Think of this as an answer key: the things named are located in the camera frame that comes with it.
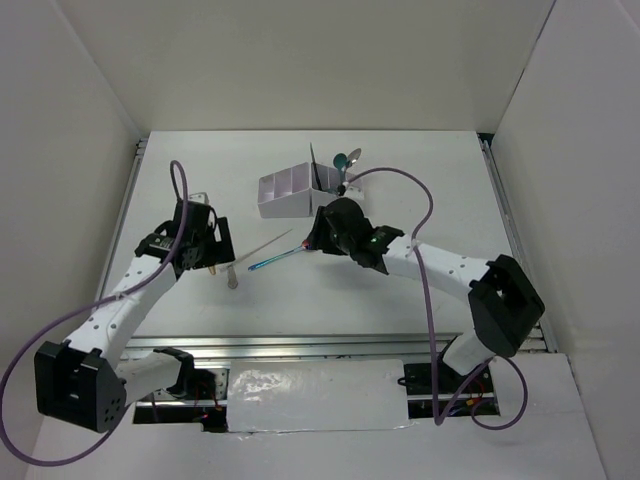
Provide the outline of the black knife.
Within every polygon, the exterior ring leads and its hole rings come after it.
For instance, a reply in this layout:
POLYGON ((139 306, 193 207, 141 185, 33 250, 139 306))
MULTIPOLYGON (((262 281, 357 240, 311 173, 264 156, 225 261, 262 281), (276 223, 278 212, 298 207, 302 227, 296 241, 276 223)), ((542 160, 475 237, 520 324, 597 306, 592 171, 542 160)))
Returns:
POLYGON ((314 179, 316 181, 317 190, 322 192, 324 191, 324 188, 323 188, 322 180, 318 170, 318 164, 316 162, 316 157, 315 157, 315 152, 314 152, 312 142, 309 143, 309 149, 310 149, 310 156, 311 156, 311 170, 313 172, 314 179))

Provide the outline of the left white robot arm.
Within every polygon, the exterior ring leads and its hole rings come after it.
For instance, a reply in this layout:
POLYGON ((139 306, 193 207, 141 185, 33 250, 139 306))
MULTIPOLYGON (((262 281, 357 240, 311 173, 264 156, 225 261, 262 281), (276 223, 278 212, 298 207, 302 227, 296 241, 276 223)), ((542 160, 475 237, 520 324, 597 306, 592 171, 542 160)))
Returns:
POLYGON ((189 270, 234 261, 228 221, 204 193, 178 201, 174 217, 143 239, 114 301, 94 310, 63 342, 45 342, 34 358, 38 411, 97 433, 115 428, 126 407, 164 390, 176 399, 214 397, 216 377, 191 354, 155 348, 136 360, 121 356, 159 299, 189 270))

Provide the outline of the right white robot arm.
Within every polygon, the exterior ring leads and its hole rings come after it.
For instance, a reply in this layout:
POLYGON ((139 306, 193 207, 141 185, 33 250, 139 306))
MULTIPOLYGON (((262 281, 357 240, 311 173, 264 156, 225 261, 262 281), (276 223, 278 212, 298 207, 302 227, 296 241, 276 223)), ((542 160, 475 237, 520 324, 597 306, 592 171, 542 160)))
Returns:
POLYGON ((436 369, 438 384, 448 392, 460 391, 485 361, 513 357, 545 311, 514 258, 467 257, 390 226, 374 227, 351 199, 319 207, 307 243, 311 250, 348 256, 384 275, 426 280, 469 306, 472 328, 445 347, 436 369))

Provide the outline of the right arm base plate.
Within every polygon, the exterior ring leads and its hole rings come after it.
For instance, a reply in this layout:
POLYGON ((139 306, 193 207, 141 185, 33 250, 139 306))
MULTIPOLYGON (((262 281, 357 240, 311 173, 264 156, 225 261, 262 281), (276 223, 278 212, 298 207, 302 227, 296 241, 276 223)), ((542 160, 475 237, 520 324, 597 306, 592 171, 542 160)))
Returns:
MULTIPOLYGON (((406 389, 409 396, 431 396, 432 372, 430 363, 409 363, 403 365, 404 374, 397 380, 397 384, 406 389)), ((460 386, 466 381, 445 365, 438 365, 438 397, 440 400, 450 399, 460 386)), ((494 384, 486 367, 461 391, 460 397, 484 397, 494 393, 494 384)))

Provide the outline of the silver ornate spoon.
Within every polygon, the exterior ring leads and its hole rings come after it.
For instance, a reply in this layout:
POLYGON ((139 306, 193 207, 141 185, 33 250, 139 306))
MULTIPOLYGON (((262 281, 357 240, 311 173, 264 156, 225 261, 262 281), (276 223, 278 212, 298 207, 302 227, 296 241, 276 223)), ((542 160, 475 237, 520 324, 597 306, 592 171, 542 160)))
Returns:
POLYGON ((361 156, 361 153, 362 150, 360 148, 356 148, 347 155, 347 163, 345 167, 346 171, 351 169, 357 163, 361 156))

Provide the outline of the iridescent rainbow spoon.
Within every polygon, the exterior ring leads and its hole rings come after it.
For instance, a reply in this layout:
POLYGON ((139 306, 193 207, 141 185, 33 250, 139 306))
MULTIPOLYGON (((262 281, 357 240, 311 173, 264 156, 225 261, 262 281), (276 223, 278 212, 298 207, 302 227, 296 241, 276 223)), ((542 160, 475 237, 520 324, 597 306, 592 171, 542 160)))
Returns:
POLYGON ((309 250, 309 242, 308 241, 303 241, 299 246, 297 246, 297 247, 295 247, 295 248, 293 248, 291 250, 285 251, 285 252, 280 253, 278 255, 275 255, 275 256, 273 256, 271 258, 268 258, 268 259, 263 260, 261 262, 258 262, 258 263, 255 263, 253 265, 250 265, 248 267, 248 271, 249 272, 256 271, 258 269, 266 267, 267 265, 273 264, 274 262, 280 261, 280 260, 285 259, 287 257, 293 256, 295 254, 298 254, 298 253, 301 253, 301 252, 305 252, 305 251, 308 251, 308 250, 309 250))

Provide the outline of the teal spoon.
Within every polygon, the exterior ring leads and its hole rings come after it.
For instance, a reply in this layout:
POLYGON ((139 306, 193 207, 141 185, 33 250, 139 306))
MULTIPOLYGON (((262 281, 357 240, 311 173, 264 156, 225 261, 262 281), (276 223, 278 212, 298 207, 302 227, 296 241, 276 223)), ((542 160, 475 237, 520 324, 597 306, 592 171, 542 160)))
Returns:
POLYGON ((346 191, 346 172, 350 166, 350 160, 344 153, 338 153, 333 159, 333 165, 339 174, 339 184, 336 187, 336 192, 339 196, 342 196, 346 191))

